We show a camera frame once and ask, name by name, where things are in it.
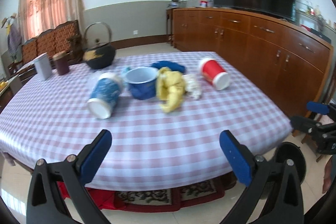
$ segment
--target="cast iron teapot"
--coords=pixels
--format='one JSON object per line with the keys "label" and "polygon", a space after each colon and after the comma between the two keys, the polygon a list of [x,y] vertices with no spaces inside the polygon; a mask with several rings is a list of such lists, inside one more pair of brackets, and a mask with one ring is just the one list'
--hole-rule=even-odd
{"label": "cast iron teapot", "polygon": [[84,53],[83,60],[86,64],[92,69],[103,69],[110,66],[113,62],[113,59],[116,55],[116,50],[111,45],[112,40],[112,31],[110,26],[108,26],[104,22],[96,22],[86,27],[84,31],[84,39],[86,40],[86,32],[87,30],[95,24],[102,24],[104,25],[108,32],[109,32],[109,40],[106,43],[101,43],[100,40],[97,38],[95,40],[96,46],[90,49],[87,49]]}

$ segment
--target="potted plant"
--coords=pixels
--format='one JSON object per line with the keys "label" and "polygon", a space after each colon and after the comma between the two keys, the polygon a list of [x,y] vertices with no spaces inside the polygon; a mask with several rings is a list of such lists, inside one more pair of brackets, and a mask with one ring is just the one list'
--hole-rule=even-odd
{"label": "potted plant", "polygon": [[171,0],[171,2],[169,3],[169,8],[178,8],[180,6],[180,3],[183,0]]}

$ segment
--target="blue mug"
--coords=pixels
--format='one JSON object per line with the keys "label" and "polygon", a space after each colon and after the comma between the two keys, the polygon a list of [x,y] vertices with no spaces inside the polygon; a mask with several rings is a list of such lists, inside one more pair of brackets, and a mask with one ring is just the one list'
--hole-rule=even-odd
{"label": "blue mug", "polygon": [[100,119],[111,116],[123,90],[122,79],[112,72],[103,73],[87,102],[89,111]]}
{"label": "blue mug", "polygon": [[152,67],[140,67],[128,71],[125,81],[132,96],[139,100],[155,97],[157,75],[158,69]]}

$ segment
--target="teapot handle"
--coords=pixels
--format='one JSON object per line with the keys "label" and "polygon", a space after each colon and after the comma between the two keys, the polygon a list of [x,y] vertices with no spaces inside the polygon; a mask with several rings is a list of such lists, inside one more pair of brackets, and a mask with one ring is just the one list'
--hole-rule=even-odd
{"label": "teapot handle", "polygon": [[89,26],[87,26],[86,29],[85,29],[85,31],[84,31],[84,39],[85,39],[85,41],[87,41],[87,40],[86,40],[86,32],[87,32],[87,30],[88,30],[92,25],[95,25],[95,24],[103,24],[103,25],[107,28],[107,31],[109,32],[109,41],[108,41],[108,43],[110,43],[111,40],[112,40],[112,30],[111,30],[110,26],[108,26],[105,22],[96,22],[96,23],[92,23],[92,24],[90,24]]}

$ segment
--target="pink and white checkered tablecloth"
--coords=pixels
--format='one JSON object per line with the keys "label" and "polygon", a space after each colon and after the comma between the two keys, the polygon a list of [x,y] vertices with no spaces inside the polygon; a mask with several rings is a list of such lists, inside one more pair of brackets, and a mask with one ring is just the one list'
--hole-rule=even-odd
{"label": "pink and white checkered tablecloth", "polygon": [[78,154],[102,129],[112,146],[88,187],[108,190],[155,190],[184,186],[231,171],[219,146],[229,129],[254,154],[275,147],[291,131],[289,119],[246,77],[214,52],[179,52],[118,58],[104,71],[121,73],[127,66],[160,60],[178,62],[197,73],[199,60],[215,58],[230,74],[231,85],[216,91],[200,75],[203,95],[185,98],[165,114],[157,99],[135,100],[125,90],[114,114],[94,118],[86,107],[90,96],[86,64],[70,73],[41,81],[34,76],[0,114],[0,150],[34,168],[38,159],[63,161]]}

